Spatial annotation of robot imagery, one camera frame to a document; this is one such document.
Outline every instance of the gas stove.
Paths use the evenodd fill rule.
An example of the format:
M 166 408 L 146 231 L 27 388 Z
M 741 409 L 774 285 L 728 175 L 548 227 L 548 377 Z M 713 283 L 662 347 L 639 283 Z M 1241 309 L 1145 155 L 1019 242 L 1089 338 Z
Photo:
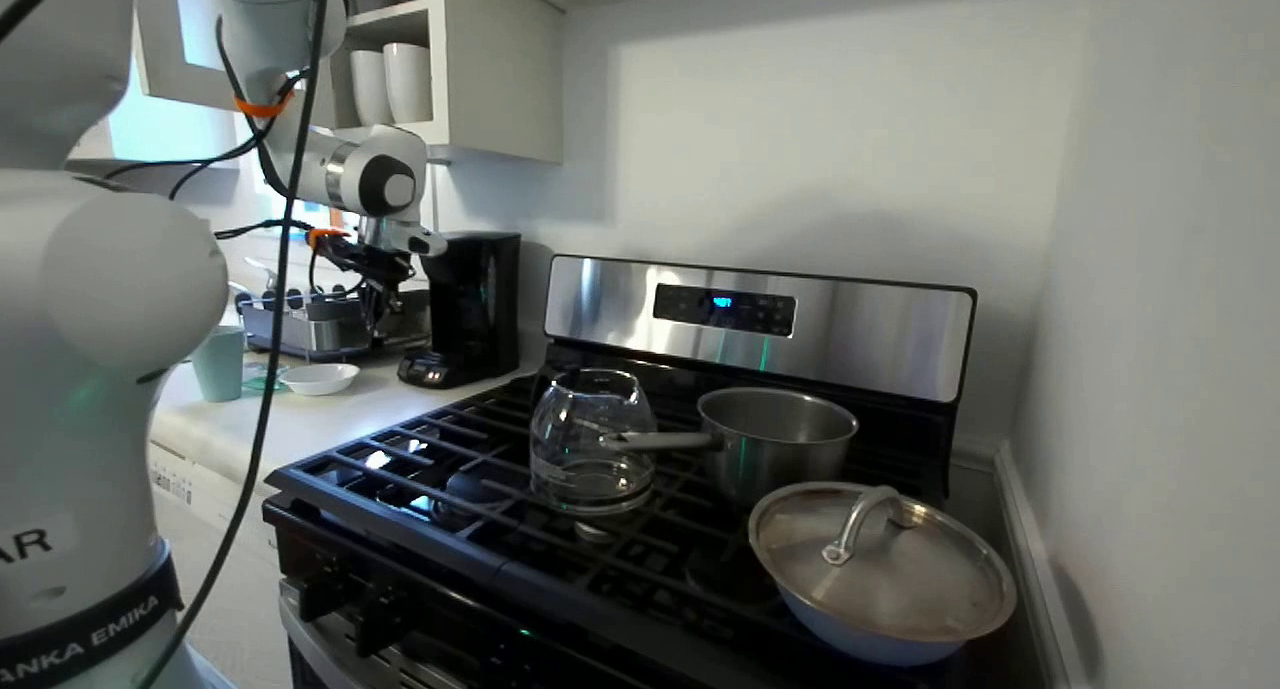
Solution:
M 696 456 L 662 455 L 649 502 L 607 519 L 529 492 L 543 388 L 563 370 L 611 368 L 640 379 L 663 430 L 696 430 L 696 398 L 730 385 L 835 401 L 861 425 L 847 480 L 945 507 L 975 300 L 959 287 L 557 256 L 539 373 L 269 476 L 282 612 L 310 677 L 300 685 L 982 684 L 968 649 L 900 670 L 809 634 Z

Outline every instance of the small bowl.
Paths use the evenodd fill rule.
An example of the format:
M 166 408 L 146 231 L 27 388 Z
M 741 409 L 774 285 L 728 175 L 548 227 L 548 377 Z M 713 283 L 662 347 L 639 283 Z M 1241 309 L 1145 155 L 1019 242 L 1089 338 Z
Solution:
M 351 364 L 308 364 L 293 366 L 280 382 L 294 394 L 323 397 L 351 387 L 357 374 L 360 368 Z

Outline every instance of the coffee maker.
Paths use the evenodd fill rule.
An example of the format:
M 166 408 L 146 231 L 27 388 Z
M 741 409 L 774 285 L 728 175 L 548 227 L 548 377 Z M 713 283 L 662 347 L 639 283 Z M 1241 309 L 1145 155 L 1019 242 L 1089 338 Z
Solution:
M 520 366 L 516 332 L 520 234 L 454 232 L 449 248 L 421 256 L 431 283 L 431 348 L 410 353 L 402 382 L 448 389 L 499 377 Z

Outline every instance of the white cup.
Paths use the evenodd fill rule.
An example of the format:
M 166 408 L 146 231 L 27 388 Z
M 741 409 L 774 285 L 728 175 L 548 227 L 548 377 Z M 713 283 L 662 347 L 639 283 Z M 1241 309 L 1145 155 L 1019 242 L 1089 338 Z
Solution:
M 380 51 L 351 53 L 351 88 L 356 95 L 356 115 L 364 127 L 392 123 L 387 101 L 387 68 Z
M 431 50 L 392 44 L 383 47 L 387 97 L 397 124 L 431 119 Z

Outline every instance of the countertop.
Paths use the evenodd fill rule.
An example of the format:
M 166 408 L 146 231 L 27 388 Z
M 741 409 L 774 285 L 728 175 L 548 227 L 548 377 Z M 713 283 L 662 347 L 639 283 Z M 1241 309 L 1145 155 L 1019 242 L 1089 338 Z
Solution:
M 244 361 L 265 362 L 266 353 L 247 352 Z M 396 355 L 361 362 L 360 375 L 351 387 L 328 397 L 275 393 L 262 444 L 257 493 L 266 497 L 274 492 L 262 479 L 279 466 L 498 387 L 513 377 L 532 374 L 539 366 L 529 362 L 506 377 L 435 391 L 397 379 L 398 361 Z M 296 366 L 302 361 L 282 357 L 280 364 Z M 160 389 L 151 419 L 151 443 L 239 483 L 248 470 L 260 400 L 260 393 L 246 392 L 236 401 L 206 402 L 200 397 L 191 364 L 179 365 Z

